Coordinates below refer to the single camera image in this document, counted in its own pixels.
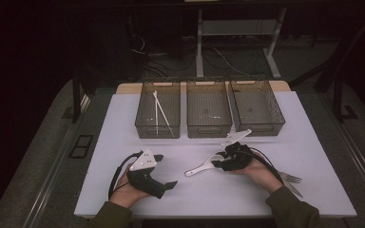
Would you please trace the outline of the white ceramic spoon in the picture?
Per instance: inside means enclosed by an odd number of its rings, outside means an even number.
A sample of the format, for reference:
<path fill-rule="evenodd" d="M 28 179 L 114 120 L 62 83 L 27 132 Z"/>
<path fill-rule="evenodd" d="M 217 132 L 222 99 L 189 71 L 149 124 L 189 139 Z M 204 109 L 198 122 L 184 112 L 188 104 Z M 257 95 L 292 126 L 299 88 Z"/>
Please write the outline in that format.
<path fill-rule="evenodd" d="M 213 169 L 215 167 L 214 162 L 222 162 L 224 160 L 224 156 L 220 155 L 220 154 L 215 154 L 212 157 L 210 157 L 209 159 L 207 159 L 202 165 L 185 171 L 184 174 L 187 177 L 192 177 L 198 173 L 200 173 L 201 171 L 207 170 L 207 169 Z"/>

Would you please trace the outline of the black metal stand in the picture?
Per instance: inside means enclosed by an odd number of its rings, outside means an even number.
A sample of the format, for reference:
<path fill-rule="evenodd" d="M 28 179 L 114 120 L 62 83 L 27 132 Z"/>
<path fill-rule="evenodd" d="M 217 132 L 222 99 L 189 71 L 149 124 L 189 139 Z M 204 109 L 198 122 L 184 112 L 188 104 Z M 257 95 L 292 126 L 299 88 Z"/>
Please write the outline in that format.
<path fill-rule="evenodd" d="M 82 84 L 80 73 L 75 70 L 72 74 L 72 100 L 73 100 L 73 117 L 72 122 L 75 124 L 80 116 L 86 111 L 90 98 L 86 94 Z"/>
<path fill-rule="evenodd" d="M 357 118 L 355 111 L 349 105 L 344 105 L 342 103 L 343 87 L 344 87 L 343 81 L 340 79 L 335 79 L 333 112 L 335 114 L 336 119 L 340 123 L 343 123 L 345 120 L 355 120 Z"/>

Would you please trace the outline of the white metal desk frame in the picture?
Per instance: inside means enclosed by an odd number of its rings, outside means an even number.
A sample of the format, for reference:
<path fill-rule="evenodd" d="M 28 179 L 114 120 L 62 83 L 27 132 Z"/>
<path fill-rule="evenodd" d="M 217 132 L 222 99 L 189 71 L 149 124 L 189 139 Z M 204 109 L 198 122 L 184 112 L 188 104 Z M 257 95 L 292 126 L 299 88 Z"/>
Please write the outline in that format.
<path fill-rule="evenodd" d="M 202 60 L 202 37 L 205 36 L 261 36 L 270 35 L 271 41 L 265 47 L 263 55 L 274 79 L 280 79 L 278 66 L 274 60 L 274 50 L 279 38 L 287 8 L 281 8 L 276 19 L 237 19 L 208 20 L 203 19 L 202 10 L 198 10 L 196 73 L 204 76 Z"/>

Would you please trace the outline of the black floor outlet frame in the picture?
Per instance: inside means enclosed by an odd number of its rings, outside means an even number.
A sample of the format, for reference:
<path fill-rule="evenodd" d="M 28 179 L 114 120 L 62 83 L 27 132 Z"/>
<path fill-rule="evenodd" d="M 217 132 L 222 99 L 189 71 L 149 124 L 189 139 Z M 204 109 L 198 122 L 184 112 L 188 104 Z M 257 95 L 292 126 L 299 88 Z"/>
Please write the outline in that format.
<path fill-rule="evenodd" d="M 68 156 L 71 159 L 84 159 L 91 146 L 92 135 L 79 135 Z"/>

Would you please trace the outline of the person's right hand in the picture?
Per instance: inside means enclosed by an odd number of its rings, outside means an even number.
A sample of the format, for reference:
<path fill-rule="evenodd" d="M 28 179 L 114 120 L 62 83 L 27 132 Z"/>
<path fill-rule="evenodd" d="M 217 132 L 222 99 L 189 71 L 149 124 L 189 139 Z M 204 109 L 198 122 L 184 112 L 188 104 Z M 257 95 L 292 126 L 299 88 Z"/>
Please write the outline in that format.
<path fill-rule="evenodd" d="M 273 175 L 269 169 L 260 161 L 251 160 L 247 166 L 240 170 L 234 170 L 233 174 L 244 175 L 251 181 L 257 183 L 269 194 L 279 190 L 283 184 Z"/>

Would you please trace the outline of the translucent grey storage bin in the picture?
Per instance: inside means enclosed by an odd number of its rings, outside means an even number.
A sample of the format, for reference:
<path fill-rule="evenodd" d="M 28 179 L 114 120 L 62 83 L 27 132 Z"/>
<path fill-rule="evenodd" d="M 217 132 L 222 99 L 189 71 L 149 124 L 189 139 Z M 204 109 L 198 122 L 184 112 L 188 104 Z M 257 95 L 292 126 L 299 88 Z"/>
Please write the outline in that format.
<path fill-rule="evenodd" d="M 237 132 L 250 129 L 249 137 L 277 136 L 285 125 L 268 81 L 231 80 L 228 95 Z"/>
<path fill-rule="evenodd" d="M 152 93 L 157 90 L 160 104 L 174 132 L 169 129 L 159 114 L 159 134 L 155 127 L 155 100 Z M 178 139 L 181 126 L 181 85 L 179 82 L 144 82 L 135 119 L 141 139 Z"/>
<path fill-rule="evenodd" d="M 225 138 L 232 117 L 224 80 L 186 83 L 186 123 L 190 139 Z"/>

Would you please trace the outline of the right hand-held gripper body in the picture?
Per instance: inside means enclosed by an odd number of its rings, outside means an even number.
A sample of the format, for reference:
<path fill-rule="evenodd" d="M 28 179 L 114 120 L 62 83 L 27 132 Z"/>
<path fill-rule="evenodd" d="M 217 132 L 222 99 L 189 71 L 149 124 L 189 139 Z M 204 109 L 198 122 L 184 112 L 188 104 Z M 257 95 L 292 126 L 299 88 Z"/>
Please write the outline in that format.
<path fill-rule="evenodd" d="M 250 152 L 246 152 L 240 148 L 240 140 L 251 132 L 251 129 L 246 129 L 240 132 L 227 134 L 227 137 L 221 144 L 225 152 L 225 160 L 221 163 L 223 171 L 240 170 L 252 160 Z"/>

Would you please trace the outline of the person's left hand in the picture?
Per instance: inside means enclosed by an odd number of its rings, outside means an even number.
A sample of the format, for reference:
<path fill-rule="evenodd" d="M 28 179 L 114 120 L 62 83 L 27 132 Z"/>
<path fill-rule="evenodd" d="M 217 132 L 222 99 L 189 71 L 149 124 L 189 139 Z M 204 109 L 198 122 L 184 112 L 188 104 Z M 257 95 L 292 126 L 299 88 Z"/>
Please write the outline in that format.
<path fill-rule="evenodd" d="M 131 208 L 136 202 L 148 197 L 148 194 L 144 191 L 136 189 L 129 184 L 127 177 L 129 169 L 127 168 L 122 176 L 118 179 L 116 184 L 116 190 L 109 198 L 109 202 L 120 205 L 124 208 Z"/>

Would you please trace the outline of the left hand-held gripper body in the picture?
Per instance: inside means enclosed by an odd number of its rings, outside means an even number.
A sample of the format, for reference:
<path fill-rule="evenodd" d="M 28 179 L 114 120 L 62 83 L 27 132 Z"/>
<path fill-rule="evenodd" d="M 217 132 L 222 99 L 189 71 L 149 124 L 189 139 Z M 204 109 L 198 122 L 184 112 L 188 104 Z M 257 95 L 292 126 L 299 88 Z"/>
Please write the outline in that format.
<path fill-rule="evenodd" d="M 158 161 L 155 161 L 154 154 L 150 149 L 142 151 L 138 159 L 134 161 L 127 173 L 129 183 L 148 195 L 160 199 L 165 190 L 165 185 L 154 180 L 151 177 L 151 172 L 156 167 Z"/>

